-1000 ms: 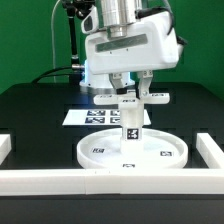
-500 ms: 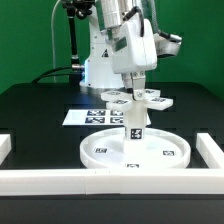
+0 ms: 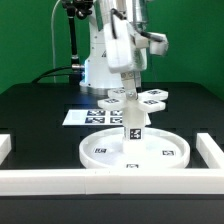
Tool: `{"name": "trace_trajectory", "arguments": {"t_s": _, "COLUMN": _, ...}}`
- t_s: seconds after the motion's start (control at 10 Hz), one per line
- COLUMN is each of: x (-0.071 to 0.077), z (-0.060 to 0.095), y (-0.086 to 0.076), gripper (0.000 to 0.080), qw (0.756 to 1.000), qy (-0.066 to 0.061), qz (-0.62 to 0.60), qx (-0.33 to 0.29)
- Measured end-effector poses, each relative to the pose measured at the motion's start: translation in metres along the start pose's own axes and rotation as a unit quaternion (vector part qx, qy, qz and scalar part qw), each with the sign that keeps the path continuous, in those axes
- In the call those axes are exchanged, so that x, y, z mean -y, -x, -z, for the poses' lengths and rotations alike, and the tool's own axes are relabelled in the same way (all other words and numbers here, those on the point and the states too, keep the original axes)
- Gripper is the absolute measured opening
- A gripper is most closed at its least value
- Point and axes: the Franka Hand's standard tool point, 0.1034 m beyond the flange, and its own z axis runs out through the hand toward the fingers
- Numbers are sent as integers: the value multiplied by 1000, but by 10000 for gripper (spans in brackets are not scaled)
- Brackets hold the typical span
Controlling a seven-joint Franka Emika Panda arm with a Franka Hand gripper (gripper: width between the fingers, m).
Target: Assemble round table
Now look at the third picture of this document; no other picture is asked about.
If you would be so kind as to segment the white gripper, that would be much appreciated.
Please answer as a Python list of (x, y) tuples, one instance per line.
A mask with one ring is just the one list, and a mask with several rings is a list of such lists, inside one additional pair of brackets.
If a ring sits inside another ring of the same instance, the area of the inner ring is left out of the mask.
[(147, 68), (147, 52), (164, 55), (168, 50), (165, 34), (137, 32), (127, 21), (113, 18), (104, 25), (104, 39), (108, 67), (111, 73), (121, 73), (121, 81), (128, 100), (137, 99), (134, 73)]

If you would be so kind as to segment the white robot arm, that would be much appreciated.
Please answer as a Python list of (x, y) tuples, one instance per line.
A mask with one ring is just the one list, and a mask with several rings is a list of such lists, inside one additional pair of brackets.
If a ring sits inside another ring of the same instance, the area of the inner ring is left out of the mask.
[(148, 32), (147, 4), (152, 0), (89, 0), (90, 54), (85, 60), (83, 91), (105, 95), (123, 88), (135, 100), (147, 55), (168, 50), (164, 34)]

